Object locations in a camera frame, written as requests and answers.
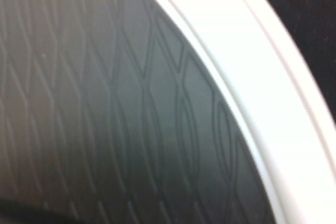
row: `dark background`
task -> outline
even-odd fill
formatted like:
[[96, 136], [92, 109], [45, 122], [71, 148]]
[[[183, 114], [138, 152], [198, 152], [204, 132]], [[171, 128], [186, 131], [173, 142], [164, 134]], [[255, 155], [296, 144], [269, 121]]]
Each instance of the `dark background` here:
[[336, 0], [269, 0], [306, 59], [336, 120]]

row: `white rim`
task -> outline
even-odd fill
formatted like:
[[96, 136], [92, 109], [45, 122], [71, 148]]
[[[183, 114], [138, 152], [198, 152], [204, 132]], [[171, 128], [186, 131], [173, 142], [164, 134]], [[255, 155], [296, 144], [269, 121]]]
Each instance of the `white rim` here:
[[336, 223], [336, 132], [291, 37], [264, 0], [158, 0], [230, 104], [278, 223]]

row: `gray textured surface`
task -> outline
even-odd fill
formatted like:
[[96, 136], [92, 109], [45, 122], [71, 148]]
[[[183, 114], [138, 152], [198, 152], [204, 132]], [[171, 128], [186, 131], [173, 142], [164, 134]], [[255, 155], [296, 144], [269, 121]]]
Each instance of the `gray textured surface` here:
[[225, 101], [153, 0], [0, 0], [0, 197], [87, 223], [273, 223]]

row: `curved white border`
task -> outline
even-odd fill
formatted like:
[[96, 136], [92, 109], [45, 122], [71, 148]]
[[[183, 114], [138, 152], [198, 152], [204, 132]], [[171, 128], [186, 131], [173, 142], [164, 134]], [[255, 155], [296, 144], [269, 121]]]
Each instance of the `curved white border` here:
[[335, 128], [272, 8], [264, 0], [158, 2], [219, 84], [278, 223], [336, 223]]

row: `white curved edge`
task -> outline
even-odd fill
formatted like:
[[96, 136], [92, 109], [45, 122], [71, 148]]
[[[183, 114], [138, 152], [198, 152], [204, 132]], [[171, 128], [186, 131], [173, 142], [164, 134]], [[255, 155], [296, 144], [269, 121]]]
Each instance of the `white curved edge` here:
[[156, 1], [228, 102], [278, 224], [336, 223], [333, 120], [267, 2]]
[[266, 35], [278, 51], [284, 66], [293, 78], [302, 100], [311, 114], [312, 122], [330, 157], [330, 165], [336, 174], [336, 131], [327, 103], [308, 68], [297, 46], [276, 16], [275, 10], [264, 0], [245, 0]]

